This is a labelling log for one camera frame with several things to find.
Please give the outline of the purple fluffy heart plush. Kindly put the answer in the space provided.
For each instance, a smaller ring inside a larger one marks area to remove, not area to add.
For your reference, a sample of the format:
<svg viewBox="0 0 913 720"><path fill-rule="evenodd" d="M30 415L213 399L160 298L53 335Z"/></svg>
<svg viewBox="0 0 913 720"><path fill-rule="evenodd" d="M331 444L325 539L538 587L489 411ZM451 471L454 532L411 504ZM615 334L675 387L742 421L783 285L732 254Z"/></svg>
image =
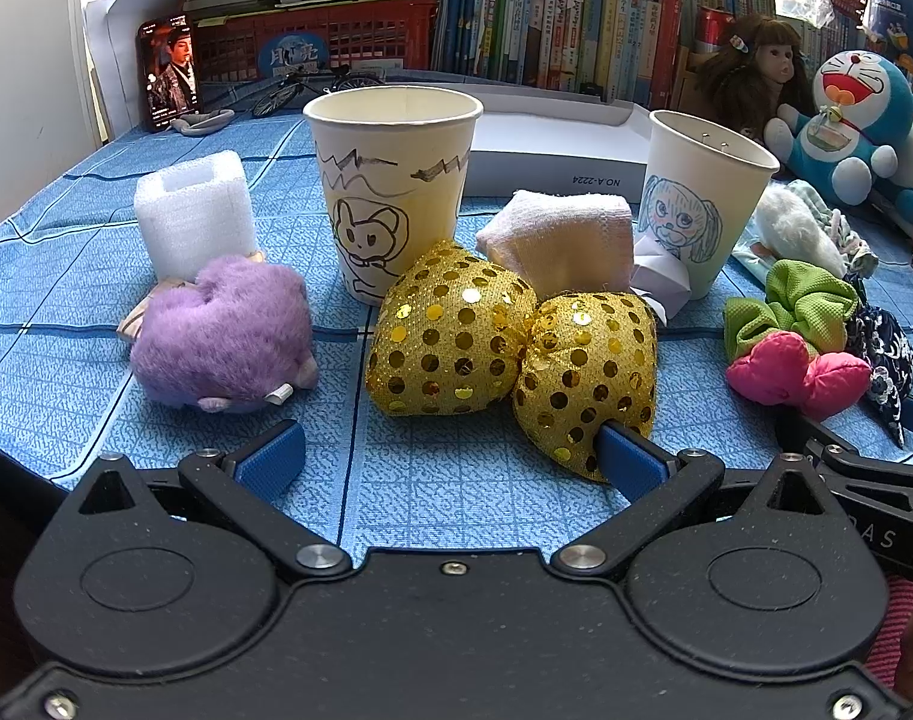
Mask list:
<svg viewBox="0 0 913 720"><path fill-rule="evenodd" d="M319 383L307 284L289 266L226 255L167 278L116 327L148 399L205 413L279 406Z"/></svg>

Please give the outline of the navy floral scrunchie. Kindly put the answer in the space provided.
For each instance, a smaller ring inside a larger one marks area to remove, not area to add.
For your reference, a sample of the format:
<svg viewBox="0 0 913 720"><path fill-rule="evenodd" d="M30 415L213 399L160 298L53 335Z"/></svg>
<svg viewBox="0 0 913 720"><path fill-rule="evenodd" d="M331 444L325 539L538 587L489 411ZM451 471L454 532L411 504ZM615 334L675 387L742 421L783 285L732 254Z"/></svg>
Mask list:
<svg viewBox="0 0 913 720"><path fill-rule="evenodd" d="M870 366L870 385L863 399L875 410L897 447L906 445L904 400L912 393L913 348L906 332L889 310L871 305L865 280L847 273L843 281L857 293L857 307L847 320L845 351Z"/></svg>

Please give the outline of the green scrunchie with pink bow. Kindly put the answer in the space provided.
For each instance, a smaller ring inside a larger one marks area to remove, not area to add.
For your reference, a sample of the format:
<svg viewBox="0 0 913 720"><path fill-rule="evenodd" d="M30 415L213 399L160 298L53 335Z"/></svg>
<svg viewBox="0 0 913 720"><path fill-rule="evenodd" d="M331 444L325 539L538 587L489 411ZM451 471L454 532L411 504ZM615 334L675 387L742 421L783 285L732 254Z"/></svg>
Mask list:
<svg viewBox="0 0 913 720"><path fill-rule="evenodd" d="M779 260L762 299L731 298L723 308L726 383L759 405L788 405L811 419L855 405L872 366L847 351L857 291L820 266Z"/></svg>

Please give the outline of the white paper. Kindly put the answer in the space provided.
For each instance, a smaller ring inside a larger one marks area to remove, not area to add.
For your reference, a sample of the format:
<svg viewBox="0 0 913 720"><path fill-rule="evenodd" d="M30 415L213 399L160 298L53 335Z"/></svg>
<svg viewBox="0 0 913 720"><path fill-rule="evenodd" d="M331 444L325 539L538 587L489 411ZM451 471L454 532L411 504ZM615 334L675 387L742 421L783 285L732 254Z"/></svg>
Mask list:
<svg viewBox="0 0 913 720"><path fill-rule="evenodd" d="M642 232L635 238L630 289L648 304L663 325L673 319L692 296L684 263L650 232Z"/></svg>

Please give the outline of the gold sequin bow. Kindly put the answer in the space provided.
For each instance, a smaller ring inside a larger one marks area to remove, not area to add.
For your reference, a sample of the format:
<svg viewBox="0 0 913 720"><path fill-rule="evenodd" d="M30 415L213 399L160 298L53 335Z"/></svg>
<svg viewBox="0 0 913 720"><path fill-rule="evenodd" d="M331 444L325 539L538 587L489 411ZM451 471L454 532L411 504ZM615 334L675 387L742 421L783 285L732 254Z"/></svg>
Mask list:
<svg viewBox="0 0 913 720"><path fill-rule="evenodd" d="M440 241L386 293L365 388L388 416L458 416L512 403L543 454L601 481L595 436L650 436L657 323L634 293L543 299L520 275Z"/></svg>

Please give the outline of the pink towel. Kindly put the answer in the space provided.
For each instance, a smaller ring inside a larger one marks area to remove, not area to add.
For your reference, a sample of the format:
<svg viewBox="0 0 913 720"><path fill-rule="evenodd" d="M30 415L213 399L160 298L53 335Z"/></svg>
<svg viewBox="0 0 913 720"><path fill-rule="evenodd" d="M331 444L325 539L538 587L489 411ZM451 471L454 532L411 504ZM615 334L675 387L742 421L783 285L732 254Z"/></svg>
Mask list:
<svg viewBox="0 0 913 720"><path fill-rule="evenodd" d="M623 195L517 190L476 234L476 249L523 278L541 299L627 291L632 213Z"/></svg>

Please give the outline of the green striped cloth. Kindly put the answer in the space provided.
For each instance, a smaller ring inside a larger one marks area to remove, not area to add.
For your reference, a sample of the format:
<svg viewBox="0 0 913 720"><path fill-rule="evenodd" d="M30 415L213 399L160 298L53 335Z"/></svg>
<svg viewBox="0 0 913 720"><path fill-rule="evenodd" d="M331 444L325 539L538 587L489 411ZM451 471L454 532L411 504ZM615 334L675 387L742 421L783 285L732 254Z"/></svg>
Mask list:
<svg viewBox="0 0 913 720"><path fill-rule="evenodd" d="M831 208L811 184L801 179L790 182L771 182L770 184L785 185L792 192L797 193L800 199L808 205L819 226L824 229L842 255L845 275L858 273L862 278L870 278L875 273L879 260L870 244L855 231L850 221L847 220L847 216L838 208ZM740 239L736 242L733 257L759 283L765 283L770 268L782 260L779 255L770 252L759 239L758 228L754 223L754 213L751 221L747 223L741 233Z"/></svg>

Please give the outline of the white foam block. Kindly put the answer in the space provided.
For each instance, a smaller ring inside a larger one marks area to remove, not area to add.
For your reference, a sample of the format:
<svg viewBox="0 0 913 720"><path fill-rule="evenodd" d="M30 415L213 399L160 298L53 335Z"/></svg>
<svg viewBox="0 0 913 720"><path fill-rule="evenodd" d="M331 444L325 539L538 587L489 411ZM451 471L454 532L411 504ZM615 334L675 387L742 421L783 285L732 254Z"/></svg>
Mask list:
<svg viewBox="0 0 913 720"><path fill-rule="evenodd" d="M244 165L230 149L141 177L133 206L159 281L193 281L217 257L258 250Z"/></svg>

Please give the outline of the white fluffy plush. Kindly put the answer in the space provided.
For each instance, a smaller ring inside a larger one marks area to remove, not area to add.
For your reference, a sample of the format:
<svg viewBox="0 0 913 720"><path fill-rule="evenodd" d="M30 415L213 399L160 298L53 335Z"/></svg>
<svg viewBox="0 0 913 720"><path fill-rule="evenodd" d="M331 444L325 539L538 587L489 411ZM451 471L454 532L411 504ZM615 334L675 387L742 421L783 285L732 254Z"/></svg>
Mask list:
<svg viewBox="0 0 913 720"><path fill-rule="evenodd" d="M797 193L782 184L770 184L754 211L761 242L781 259L817 265L834 277L845 275L843 258Z"/></svg>

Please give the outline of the paper cup with dog drawing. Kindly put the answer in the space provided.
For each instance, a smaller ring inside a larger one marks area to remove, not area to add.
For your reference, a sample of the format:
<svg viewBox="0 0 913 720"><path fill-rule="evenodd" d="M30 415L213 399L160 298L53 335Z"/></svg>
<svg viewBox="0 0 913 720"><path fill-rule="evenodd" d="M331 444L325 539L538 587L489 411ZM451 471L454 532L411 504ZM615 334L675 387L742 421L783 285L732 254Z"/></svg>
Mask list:
<svg viewBox="0 0 913 720"><path fill-rule="evenodd" d="M710 291L779 167L735 130L676 110L650 114L637 229L683 262L692 299Z"/></svg>

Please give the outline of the miniature black bicycle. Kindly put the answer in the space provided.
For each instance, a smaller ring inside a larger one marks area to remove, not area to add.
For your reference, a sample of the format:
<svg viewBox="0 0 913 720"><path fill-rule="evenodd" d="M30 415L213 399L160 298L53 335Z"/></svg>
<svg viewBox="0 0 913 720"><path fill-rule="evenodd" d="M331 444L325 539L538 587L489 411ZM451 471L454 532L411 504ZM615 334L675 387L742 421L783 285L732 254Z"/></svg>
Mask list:
<svg viewBox="0 0 913 720"><path fill-rule="evenodd" d="M250 114L253 119L269 117L294 103L302 94L318 98L338 91L383 85L385 80L380 71L354 70L351 65L322 71L294 70L263 91L251 106Z"/></svg>

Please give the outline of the brown haired doll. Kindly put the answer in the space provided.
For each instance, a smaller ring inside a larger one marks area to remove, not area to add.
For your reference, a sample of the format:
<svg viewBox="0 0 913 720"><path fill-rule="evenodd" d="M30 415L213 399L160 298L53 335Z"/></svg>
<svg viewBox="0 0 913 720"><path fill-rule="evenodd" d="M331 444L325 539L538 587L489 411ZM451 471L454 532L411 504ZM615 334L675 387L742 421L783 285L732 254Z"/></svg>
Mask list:
<svg viewBox="0 0 913 720"><path fill-rule="evenodd" d="M756 142L782 104L815 114L798 32L761 13L731 25L726 43L697 70L696 89L706 119Z"/></svg>

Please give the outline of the smartphone with lit screen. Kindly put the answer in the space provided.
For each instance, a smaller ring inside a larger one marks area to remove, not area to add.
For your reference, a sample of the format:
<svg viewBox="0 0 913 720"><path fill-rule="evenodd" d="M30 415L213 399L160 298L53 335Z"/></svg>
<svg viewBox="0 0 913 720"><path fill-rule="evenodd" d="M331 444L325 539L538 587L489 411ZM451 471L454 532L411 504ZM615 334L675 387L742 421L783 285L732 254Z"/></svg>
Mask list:
<svg viewBox="0 0 913 720"><path fill-rule="evenodd" d="M137 60L141 119L149 132L166 130L183 114L200 112L191 28L185 15L141 25Z"/></svg>

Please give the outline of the red plastic crate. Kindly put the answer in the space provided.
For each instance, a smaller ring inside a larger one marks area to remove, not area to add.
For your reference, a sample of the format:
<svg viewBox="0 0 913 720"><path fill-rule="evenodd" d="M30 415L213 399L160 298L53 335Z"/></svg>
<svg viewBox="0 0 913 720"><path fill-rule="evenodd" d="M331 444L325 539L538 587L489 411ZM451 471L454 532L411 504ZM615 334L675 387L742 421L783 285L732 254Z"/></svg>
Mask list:
<svg viewBox="0 0 913 720"><path fill-rule="evenodd" d="M208 83L294 70L429 67L436 0L356 0L194 21L194 62Z"/></svg>

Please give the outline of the row of upright books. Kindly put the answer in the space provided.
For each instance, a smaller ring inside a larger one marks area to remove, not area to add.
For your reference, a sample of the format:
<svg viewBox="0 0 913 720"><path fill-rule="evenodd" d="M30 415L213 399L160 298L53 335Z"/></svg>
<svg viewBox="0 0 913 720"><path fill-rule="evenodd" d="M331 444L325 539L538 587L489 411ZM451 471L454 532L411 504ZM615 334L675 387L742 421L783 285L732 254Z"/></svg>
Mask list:
<svg viewBox="0 0 913 720"><path fill-rule="evenodd" d="M806 65L860 46L831 0L440 0L432 68L493 82L668 106L689 60L743 16L783 16Z"/></svg>

